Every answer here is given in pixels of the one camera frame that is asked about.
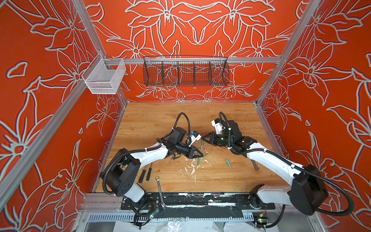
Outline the dark green pen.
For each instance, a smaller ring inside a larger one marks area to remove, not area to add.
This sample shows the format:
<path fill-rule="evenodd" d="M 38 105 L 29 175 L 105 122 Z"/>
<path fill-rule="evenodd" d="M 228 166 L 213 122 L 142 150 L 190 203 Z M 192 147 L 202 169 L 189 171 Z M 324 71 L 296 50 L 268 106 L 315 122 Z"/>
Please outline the dark green pen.
<path fill-rule="evenodd" d="M 200 147 L 200 152 L 199 152 L 199 154 L 201 155 L 201 153 L 202 153 L 202 151 L 203 151 L 203 146 L 204 146 L 204 141 L 203 140 L 201 140 L 201 147 Z M 197 160 L 197 166 L 199 166 L 200 165 L 200 161 L 201 161 L 201 156 L 200 157 L 198 157 L 198 160 Z"/>

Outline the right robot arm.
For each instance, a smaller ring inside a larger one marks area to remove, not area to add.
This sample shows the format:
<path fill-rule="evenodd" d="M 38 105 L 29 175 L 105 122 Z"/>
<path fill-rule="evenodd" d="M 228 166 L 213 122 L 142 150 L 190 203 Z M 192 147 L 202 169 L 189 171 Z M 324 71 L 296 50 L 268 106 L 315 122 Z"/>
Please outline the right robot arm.
<path fill-rule="evenodd" d="M 203 141 L 215 147 L 228 148 L 234 155 L 244 156 L 262 164 L 288 184 L 288 187 L 259 187 L 257 196 L 262 202 L 292 206 L 308 216 L 319 212 L 342 217 L 354 211 L 355 205 L 350 195 L 331 180 L 324 178 L 313 165 L 303 166 L 292 162 L 267 149 L 257 140 L 243 136 L 238 124 L 228 120 L 223 112 L 212 121 L 212 126 L 215 131 L 203 136 Z M 345 210 L 333 212 L 321 209 L 321 205 L 329 196 L 326 186 L 333 187 L 345 197 L 348 203 Z"/>

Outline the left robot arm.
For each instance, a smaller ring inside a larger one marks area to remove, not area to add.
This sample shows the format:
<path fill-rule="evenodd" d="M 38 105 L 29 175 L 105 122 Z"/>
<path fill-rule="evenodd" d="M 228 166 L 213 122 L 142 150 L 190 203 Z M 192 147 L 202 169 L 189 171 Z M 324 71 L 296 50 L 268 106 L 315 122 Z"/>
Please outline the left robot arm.
<path fill-rule="evenodd" d="M 127 197 L 135 203 L 140 202 L 146 191 L 135 182 L 139 170 L 171 156 L 202 158 L 204 154 L 193 145 L 200 139 L 201 135 L 191 130 L 187 115 L 181 112 L 171 132 L 157 139 L 153 146 L 132 151 L 123 148 L 115 154 L 100 173 L 103 192 L 107 195 Z"/>

